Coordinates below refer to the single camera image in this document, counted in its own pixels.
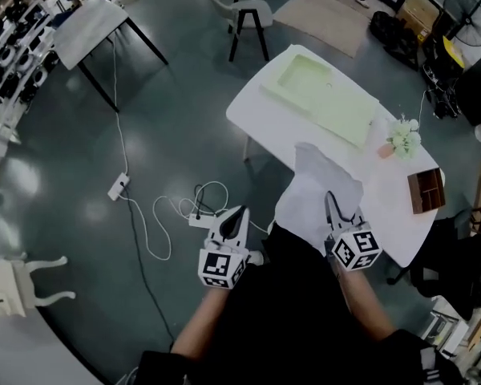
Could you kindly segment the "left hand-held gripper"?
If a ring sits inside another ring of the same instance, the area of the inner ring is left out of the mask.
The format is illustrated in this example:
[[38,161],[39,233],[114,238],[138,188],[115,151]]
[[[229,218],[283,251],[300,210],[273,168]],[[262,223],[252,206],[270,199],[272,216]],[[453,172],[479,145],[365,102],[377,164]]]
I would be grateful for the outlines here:
[[[198,276],[205,286],[231,290],[239,281],[249,256],[249,251],[240,247],[248,238],[249,217],[249,209],[241,205],[222,213],[213,222],[198,264]],[[235,243],[226,242],[224,237],[235,237]]]

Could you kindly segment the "white cloth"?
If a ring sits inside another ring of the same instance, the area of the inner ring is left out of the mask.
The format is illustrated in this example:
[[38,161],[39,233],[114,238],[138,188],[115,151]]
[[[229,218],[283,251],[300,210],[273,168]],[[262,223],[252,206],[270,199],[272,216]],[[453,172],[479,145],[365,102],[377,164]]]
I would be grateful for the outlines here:
[[294,177],[276,204],[274,221],[321,254],[325,254],[324,242],[331,234],[326,214],[328,192],[335,197],[340,214],[351,219],[362,201],[362,182],[316,146],[296,144]]

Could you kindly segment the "pale green sink tray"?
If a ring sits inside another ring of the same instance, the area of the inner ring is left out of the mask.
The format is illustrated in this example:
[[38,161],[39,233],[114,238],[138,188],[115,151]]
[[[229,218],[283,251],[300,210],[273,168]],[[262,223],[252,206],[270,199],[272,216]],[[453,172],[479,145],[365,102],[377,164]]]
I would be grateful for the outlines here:
[[308,55],[287,55],[261,86],[309,122],[363,148],[379,102]]

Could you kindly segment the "person's left forearm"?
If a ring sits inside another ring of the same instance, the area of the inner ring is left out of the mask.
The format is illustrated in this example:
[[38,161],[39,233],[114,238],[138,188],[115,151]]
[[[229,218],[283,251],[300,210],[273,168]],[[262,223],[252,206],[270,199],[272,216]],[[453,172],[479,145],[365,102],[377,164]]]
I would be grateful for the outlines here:
[[198,361],[207,353],[231,290],[211,288],[173,343],[171,354]]

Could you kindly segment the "person's right forearm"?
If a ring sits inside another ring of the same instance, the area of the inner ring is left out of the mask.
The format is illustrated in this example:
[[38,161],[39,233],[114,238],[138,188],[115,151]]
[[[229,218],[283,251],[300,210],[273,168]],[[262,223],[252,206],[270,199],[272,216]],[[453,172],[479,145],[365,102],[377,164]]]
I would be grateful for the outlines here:
[[345,271],[339,268],[338,281],[351,314],[373,340],[382,341],[396,331],[361,270]]

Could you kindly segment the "white power strip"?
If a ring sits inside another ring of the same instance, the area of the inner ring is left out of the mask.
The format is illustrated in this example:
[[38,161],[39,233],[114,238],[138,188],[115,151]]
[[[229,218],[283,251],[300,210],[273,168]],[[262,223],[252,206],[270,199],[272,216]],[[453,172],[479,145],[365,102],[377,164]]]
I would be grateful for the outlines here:
[[215,219],[216,217],[214,215],[191,213],[188,218],[188,224],[195,228],[210,229]]
[[128,186],[130,182],[129,176],[125,172],[121,172],[114,182],[114,184],[111,186],[109,191],[107,192],[107,195],[112,201],[117,201],[119,196],[122,194],[124,189]]

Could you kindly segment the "brown wooden desk organizer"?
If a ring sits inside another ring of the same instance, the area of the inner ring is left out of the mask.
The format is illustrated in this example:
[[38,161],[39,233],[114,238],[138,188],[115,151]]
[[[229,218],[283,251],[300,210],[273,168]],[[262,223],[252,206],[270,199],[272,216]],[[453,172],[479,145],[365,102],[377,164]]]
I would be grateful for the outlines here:
[[417,172],[407,179],[413,214],[427,213],[446,204],[440,168]]

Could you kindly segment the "person's black clothing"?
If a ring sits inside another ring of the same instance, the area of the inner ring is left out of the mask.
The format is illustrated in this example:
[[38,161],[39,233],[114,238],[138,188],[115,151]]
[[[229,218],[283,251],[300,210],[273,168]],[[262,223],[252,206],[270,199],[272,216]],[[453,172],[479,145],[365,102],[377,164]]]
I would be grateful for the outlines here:
[[464,385],[457,366],[402,329],[373,340],[331,265],[274,225],[269,261],[231,289],[205,356],[147,351],[133,385]]

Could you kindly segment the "black printed bag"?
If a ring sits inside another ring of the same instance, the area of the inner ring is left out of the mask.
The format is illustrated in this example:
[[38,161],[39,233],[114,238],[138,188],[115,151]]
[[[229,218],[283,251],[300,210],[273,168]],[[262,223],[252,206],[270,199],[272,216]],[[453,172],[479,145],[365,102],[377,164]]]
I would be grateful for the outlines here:
[[434,107],[434,115],[440,120],[446,116],[456,119],[461,111],[453,85],[443,82],[427,61],[422,65],[421,73],[427,85],[426,98]]

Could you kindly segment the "yellow lidded bin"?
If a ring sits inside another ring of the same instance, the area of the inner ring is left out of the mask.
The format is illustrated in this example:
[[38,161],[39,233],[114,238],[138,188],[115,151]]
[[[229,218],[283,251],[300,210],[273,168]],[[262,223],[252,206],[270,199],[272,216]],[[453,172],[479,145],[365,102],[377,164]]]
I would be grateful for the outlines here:
[[458,47],[449,40],[446,36],[443,36],[443,46],[446,53],[450,56],[452,60],[461,68],[465,68],[465,63],[463,61],[463,55]]

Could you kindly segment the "beige rug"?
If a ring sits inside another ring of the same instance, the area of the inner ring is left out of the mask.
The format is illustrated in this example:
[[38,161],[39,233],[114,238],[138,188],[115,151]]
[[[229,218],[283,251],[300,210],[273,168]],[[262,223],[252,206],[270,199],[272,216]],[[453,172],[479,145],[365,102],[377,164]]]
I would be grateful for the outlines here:
[[366,16],[337,0],[288,0],[273,17],[350,58],[356,56],[369,26]]

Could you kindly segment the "white curved-leg furniture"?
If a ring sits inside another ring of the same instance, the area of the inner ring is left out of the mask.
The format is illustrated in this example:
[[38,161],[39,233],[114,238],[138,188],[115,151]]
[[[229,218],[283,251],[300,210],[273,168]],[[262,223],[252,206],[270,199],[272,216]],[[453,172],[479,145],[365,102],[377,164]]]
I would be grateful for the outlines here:
[[64,298],[76,299],[74,291],[61,291],[45,298],[38,298],[35,293],[31,277],[34,271],[56,268],[67,263],[68,258],[65,256],[55,261],[28,262],[0,258],[0,316],[26,317],[26,312],[36,307],[48,307]]

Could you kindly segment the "cardboard box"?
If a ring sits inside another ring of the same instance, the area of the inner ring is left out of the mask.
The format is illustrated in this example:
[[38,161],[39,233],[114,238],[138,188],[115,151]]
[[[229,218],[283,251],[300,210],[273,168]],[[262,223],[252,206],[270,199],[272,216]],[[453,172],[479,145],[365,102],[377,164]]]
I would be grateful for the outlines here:
[[421,41],[429,36],[438,16],[439,8],[429,0],[405,0],[395,15]]

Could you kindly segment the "grey table with black legs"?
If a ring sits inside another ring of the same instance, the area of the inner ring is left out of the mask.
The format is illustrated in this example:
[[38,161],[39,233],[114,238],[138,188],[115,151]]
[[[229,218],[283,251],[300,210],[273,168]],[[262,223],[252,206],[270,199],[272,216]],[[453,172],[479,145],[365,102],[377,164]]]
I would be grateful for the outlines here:
[[128,25],[164,64],[168,64],[163,54],[135,24],[127,11],[108,0],[86,0],[53,34],[54,50],[64,67],[69,71],[76,67],[80,69],[116,113],[119,109],[114,100],[87,69],[84,59],[124,24]]

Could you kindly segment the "shelf of black equipment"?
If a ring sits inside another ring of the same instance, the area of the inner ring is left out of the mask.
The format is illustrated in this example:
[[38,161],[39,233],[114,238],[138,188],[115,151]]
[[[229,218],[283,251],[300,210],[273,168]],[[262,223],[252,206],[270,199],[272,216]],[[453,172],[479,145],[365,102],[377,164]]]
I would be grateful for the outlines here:
[[45,0],[9,0],[0,13],[0,135],[8,136],[58,62]]

